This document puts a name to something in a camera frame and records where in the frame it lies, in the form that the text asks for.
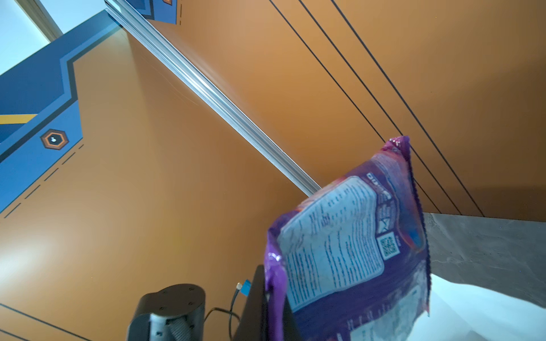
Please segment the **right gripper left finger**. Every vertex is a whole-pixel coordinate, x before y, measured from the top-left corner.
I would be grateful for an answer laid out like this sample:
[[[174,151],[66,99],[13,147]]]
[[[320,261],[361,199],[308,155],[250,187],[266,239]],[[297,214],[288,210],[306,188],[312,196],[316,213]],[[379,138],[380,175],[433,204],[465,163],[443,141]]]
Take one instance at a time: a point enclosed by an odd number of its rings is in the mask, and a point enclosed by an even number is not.
[[[268,336],[267,291],[263,265],[256,268],[234,341],[266,341]]]

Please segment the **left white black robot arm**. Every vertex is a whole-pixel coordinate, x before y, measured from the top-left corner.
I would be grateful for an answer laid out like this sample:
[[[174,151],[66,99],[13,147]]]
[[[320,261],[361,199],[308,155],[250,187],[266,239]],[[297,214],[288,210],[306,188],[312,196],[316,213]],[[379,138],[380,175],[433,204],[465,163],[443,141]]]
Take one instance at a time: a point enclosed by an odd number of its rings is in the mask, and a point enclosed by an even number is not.
[[[127,329],[127,340],[202,340],[205,291],[177,284],[141,297]]]

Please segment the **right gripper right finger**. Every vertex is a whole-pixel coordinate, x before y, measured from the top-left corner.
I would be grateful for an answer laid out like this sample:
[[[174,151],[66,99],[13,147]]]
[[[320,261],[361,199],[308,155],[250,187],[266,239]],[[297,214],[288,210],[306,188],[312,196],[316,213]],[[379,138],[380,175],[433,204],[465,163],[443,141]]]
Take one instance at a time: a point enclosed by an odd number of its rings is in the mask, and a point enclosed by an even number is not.
[[[282,336],[283,341],[302,341],[301,334],[297,327],[294,314],[291,310],[287,297],[284,300],[284,308],[282,313]]]

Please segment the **purple Fox's candy bag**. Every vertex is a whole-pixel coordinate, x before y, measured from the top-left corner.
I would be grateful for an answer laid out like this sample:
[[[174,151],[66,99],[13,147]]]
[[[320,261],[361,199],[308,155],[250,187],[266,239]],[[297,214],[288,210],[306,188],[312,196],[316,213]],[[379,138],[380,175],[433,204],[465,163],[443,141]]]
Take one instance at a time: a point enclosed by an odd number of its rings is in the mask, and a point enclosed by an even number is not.
[[[407,136],[322,188],[270,227],[264,256],[268,336],[406,340],[432,281]]]

